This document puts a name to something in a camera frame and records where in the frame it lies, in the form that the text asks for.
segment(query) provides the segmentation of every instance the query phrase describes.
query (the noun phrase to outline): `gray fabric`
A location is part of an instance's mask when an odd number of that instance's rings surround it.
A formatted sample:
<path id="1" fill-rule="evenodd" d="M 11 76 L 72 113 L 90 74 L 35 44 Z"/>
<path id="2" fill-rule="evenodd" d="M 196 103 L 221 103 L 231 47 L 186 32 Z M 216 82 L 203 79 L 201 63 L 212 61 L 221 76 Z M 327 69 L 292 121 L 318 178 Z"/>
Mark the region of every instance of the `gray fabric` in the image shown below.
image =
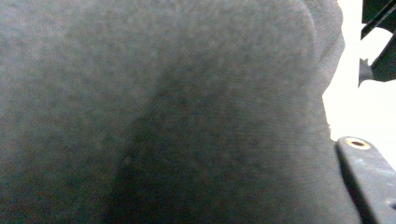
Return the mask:
<path id="1" fill-rule="evenodd" d="M 359 222 L 334 1 L 83 2 L 0 3 L 2 223 Z"/>

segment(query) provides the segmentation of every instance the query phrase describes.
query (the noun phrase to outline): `grommet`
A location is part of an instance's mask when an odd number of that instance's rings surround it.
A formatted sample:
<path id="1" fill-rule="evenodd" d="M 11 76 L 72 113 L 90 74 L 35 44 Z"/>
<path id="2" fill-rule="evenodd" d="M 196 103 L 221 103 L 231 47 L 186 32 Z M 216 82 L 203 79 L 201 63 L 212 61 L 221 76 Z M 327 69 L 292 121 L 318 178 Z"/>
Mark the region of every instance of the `grommet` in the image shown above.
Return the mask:
<path id="1" fill-rule="evenodd" d="M 368 143 L 366 143 L 365 141 L 363 141 L 359 138 L 348 137 L 348 138 L 346 138 L 345 141 L 351 147 L 354 147 L 359 150 L 368 150 L 371 148 Z"/>

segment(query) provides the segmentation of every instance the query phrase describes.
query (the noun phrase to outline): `black bracket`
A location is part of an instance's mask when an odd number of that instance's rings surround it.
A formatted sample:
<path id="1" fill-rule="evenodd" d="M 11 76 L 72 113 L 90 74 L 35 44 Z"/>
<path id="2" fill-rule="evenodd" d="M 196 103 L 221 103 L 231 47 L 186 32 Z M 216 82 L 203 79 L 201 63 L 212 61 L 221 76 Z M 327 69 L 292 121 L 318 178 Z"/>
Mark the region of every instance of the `black bracket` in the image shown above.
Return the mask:
<path id="1" fill-rule="evenodd" d="M 362 223 L 396 223 L 396 172 L 381 153 L 355 137 L 340 138 L 336 150 Z"/>

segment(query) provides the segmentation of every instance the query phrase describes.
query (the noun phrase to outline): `black object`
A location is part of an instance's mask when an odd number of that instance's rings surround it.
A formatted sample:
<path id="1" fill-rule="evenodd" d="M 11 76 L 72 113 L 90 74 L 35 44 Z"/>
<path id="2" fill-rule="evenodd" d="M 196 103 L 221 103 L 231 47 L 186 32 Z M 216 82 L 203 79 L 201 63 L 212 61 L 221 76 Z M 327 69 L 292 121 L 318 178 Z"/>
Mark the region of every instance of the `black object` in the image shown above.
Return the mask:
<path id="1" fill-rule="evenodd" d="M 380 12 L 382 9 L 389 6 L 391 1 L 389 0 L 363 0 L 363 15 L 362 15 L 362 22 L 363 23 L 370 23 L 373 21 L 374 18 L 380 19 Z M 388 31 L 393 32 L 396 29 L 396 13 L 388 14 L 388 16 L 382 20 L 376 27 L 384 28 Z"/>
<path id="2" fill-rule="evenodd" d="M 362 223 L 396 223 L 396 172 L 380 152 L 353 137 L 340 138 L 336 150 Z"/>
<path id="3" fill-rule="evenodd" d="M 396 79 L 396 31 L 385 49 L 372 64 L 375 80 L 390 81 Z"/>
<path id="4" fill-rule="evenodd" d="M 382 21 L 389 17 L 389 15 L 396 9 L 396 0 L 392 0 L 387 3 L 379 12 L 375 15 L 364 28 L 361 30 L 361 39 L 367 36 L 376 26 Z"/>

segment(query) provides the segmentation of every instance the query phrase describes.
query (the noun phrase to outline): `black plastic part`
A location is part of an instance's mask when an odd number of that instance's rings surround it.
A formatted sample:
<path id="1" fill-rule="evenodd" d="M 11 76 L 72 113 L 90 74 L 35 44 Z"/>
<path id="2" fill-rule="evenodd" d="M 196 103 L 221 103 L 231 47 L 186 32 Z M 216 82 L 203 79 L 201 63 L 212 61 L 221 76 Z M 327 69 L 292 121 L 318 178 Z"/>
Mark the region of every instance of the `black plastic part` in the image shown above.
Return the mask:
<path id="1" fill-rule="evenodd" d="M 396 79 L 396 30 L 392 39 L 372 64 L 375 80 L 391 81 Z"/>
<path id="2" fill-rule="evenodd" d="M 349 145 L 347 137 L 338 140 L 344 181 L 362 223 L 396 223 L 396 172 L 375 146 L 367 144 L 371 148 L 362 150 Z"/>
<path id="3" fill-rule="evenodd" d="M 389 17 L 389 15 L 396 9 L 396 0 L 391 0 L 387 3 L 374 18 L 367 22 L 367 25 L 361 30 L 361 39 L 366 37 L 375 27 L 382 21 Z"/>
<path id="4" fill-rule="evenodd" d="M 362 22 L 368 23 L 372 21 L 373 18 L 378 16 L 378 13 L 388 5 L 390 0 L 363 0 L 363 17 Z M 382 22 L 380 22 L 376 27 L 387 29 L 388 31 L 393 31 L 396 29 L 396 13 L 393 11 L 388 15 Z"/>

